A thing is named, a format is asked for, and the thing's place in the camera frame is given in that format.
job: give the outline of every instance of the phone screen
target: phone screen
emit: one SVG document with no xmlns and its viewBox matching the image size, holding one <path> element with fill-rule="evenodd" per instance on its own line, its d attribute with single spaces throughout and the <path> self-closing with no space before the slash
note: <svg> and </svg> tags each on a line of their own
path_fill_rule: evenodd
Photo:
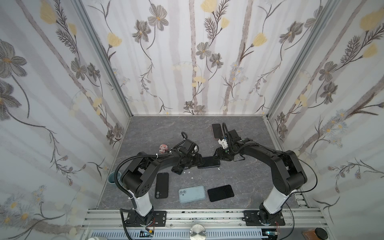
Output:
<svg viewBox="0 0 384 240">
<path fill-rule="evenodd" d="M 217 157 L 203 157 L 203 164 L 197 165 L 197 168 L 209 168 L 220 166 L 220 160 Z"/>
<path fill-rule="evenodd" d="M 208 189 L 208 197 L 211 202 L 216 202 L 234 196 L 235 194 L 233 193 L 231 185 Z"/>
<path fill-rule="evenodd" d="M 214 139 L 219 139 L 223 137 L 223 130 L 221 129 L 220 123 L 212 124 L 212 131 L 214 132 Z"/>
</svg>

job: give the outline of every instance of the black mounting plate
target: black mounting plate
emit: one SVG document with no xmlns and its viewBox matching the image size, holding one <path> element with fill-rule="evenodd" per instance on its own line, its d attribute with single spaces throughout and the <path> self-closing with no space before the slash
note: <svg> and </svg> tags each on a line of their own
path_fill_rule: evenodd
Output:
<svg viewBox="0 0 384 240">
<path fill-rule="evenodd" d="M 142 227 L 137 222 L 135 214 L 136 214 L 135 210 L 128 212 L 128 216 L 127 216 L 127 219 L 125 221 L 126 227 Z M 167 212 L 166 211 L 153 211 L 153 217 L 155 218 L 155 227 L 165 227 L 166 219 L 167 219 Z"/>
<path fill-rule="evenodd" d="M 247 226 L 264 226 L 259 222 L 258 218 L 258 210 L 246 210 L 244 211 L 244 221 Z M 284 218 L 281 218 L 283 214 L 280 212 L 276 217 L 274 217 L 271 220 L 271 225 L 270 226 L 276 226 L 275 221 L 280 225 L 280 226 L 285 226 L 285 221 Z"/>
</svg>

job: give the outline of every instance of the phone case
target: phone case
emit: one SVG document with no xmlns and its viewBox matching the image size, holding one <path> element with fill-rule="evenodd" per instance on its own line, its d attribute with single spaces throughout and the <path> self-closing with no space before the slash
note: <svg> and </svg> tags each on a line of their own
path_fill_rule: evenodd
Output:
<svg viewBox="0 0 384 240">
<path fill-rule="evenodd" d="M 168 197 L 169 173 L 162 172 L 156 176 L 155 198 L 162 199 Z"/>
<path fill-rule="evenodd" d="M 192 202 L 205 198 L 204 186 L 188 187 L 179 190 L 179 200 L 181 203 Z"/>
</svg>

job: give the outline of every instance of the round metal disc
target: round metal disc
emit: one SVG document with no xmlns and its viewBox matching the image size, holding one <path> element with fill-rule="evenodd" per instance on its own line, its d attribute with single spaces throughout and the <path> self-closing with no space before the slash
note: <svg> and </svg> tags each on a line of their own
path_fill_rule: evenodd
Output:
<svg viewBox="0 0 384 240">
<path fill-rule="evenodd" d="M 189 230 L 189 238 L 191 240 L 205 240 L 207 233 L 205 228 L 200 224 L 195 224 Z"/>
</svg>

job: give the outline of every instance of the smartphone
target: smartphone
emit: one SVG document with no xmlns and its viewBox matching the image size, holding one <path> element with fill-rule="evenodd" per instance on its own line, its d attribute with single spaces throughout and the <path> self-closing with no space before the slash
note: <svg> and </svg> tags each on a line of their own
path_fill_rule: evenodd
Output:
<svg viewBox="0 0 384 240">
<path fill-rule="evenodd" d="M 220 166 L 220 160 L 217 157 L 203 157 L 203 163 L 197 165 L 197 168 L 210 168 Z"/>
<path fill-rule="evenodd" d="M 155 198 L 167 198 L 169 188 L 169 173 L 162 172 L 156 176 Z"/>
<path fill-rule="evenodd" d="M 234 196 L 235 194 L 232 191 L 231 185 L 208 189 L 208 197 L 211 202 L 216 202 Z"/>
<path fill-rule="evenodd" d="M 188 187 L 179 190 L 179 200 L 181 203 L 192 202 L 205 198 L 204 186 Z"/>
<path fill-rule="evenodd" d="M 223 130 L 220 123 L 212 124 L 212 131 L 214 133 L 214 139 L 220 139 L 223 137 Z"/>
</svg>

